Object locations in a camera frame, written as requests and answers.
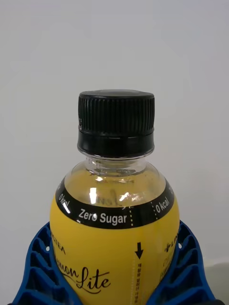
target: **yellow bottle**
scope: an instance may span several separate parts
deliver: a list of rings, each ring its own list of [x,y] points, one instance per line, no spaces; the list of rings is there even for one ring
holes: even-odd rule
[[[154,149],[154,96],[82,92],[78,148],[50,227],[57,265],[83,305],[145,305],[166,274],[179,228],[176,197],[145,160]]]

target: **white background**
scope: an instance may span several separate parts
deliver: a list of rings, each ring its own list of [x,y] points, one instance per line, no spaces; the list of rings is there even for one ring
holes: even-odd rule
[[[229,1],[1,0],[0,300],[77,151],[84,90],[156,97],[155,152],[206,259],[229,256]]]

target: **blue holder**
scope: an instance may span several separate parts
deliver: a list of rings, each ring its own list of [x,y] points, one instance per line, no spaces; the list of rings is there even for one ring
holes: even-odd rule
[[[180,222],[172,264],[147,305],[193,305],[213,300],[215,297],[205,278],[198,241]],[[12,304],[82,305],[56,265],[49,223],[30,244],[23,281]]]

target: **clear plastic neck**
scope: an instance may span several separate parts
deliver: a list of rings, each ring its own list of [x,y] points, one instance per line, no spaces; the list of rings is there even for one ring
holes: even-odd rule
[[[130,176],[138,174],[146,168],[145,156],[131,159],[104,159],[87,156],[85,166],[93,174],[99,176]]]

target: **bottle cap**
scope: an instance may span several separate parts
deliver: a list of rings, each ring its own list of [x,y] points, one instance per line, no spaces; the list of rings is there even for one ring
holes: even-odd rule
[[[85,91],[80,93],[78,107],[81,152],[104,158],[133,158],[154,150],[152,93]]]

